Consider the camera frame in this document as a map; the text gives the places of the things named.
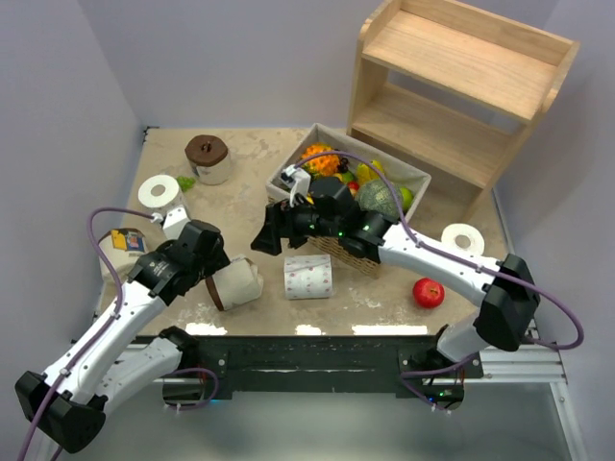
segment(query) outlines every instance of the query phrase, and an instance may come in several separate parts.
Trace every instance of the beige table surface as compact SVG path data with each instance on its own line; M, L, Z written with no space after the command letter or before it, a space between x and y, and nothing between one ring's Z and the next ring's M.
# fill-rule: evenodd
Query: beige table surface
M150 129L143 145L129 206L143 209L136 192L149 177L167 174L191 176L184 148L197 134L214 134L229 146L234 170L220 185L196 185L185 193L192 218L211 222L224 236L229 257L245 254L258 266L264 278L262 296L227 312L213 305L204 283L178 298L141 334L158 334L163 328L178 326L196 334L219 328L227 334L296 334L298 326L320 328L323 334L353 334L353 326L410 326L416 334L427 329L436 333L443 325L456 322L474 307L457 293L447 290L443 304L434 310L417 307L411 290L420 277L400 268L383 267L378 279L357 270L333 263L334 295L325 300L288 301L283 294L283 258L285 255L316 255L322 252L309 244L299 250L284 249L279 256L250 250L264 218L267 197L265 181L283 161L307 129ZM428 170L425 165L415 166ZM410 225L432 238L440 238L470 200L469 185L437 171L418 206ZM485 239L485 254L503 257L506 253L498 213L486 201L469 224L480 230ZM150 249L163 241L161 230L142 218L127 216L124 225L143 231ZM102 306L109 305L112 286L104 291Z

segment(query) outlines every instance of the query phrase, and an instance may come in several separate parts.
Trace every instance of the lid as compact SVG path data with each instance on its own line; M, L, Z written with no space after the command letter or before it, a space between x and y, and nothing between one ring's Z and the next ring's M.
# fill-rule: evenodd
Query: lid
M185 156L199 166L213 166L229 154L229 148L222 139L209 134L194 136L185 146Z

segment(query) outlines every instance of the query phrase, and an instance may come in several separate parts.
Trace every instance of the basket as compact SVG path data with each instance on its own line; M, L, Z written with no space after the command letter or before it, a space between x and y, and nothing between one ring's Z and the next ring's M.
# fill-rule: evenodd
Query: basket
M288 192L283 189L283 184L280 181L280 173L291 163L296 163L306 148L316 142L324 142L340 151L352 152L366 160L378 160L382 164L384 174L388 179L412 191L414 201L406 213L406 221L409 222L416 207L418 207L423 199L425 190L431 181L431 176L414 168L409 163L394 158L375 147L318 123L311 127L309 133L304 136L296 149L285 159L283 164L280 165L267 181L265 187L270 203L289 198ZM350 169L356 171L358 162L352 158L349 158L349 162ZM378 271L380 269L379 263L366 258L358 258L350 255L337 243L336 238L310 237L308 241L323 252L335 256L346 264L355 267L363 274L374 278L378 276Z

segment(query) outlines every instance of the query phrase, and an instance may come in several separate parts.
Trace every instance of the green melon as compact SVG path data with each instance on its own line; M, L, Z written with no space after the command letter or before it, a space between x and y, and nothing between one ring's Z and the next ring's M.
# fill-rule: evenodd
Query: green melon
M393 184L393 186L395 187L397 198L400 200L400 203L403 203L402 189L397 184ZM391 192L382 180L372 180L362 185L357 193L357 202L364 211L377 211L395 220L400 218Z

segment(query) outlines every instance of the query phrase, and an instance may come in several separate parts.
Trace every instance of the shelf board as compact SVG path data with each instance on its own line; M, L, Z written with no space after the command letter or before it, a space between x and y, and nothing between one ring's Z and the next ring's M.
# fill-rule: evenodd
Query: shelf board
M485 188L509 135L410 91L385 84L352 128Z
M557 67L399 11L362 56L528 123Z

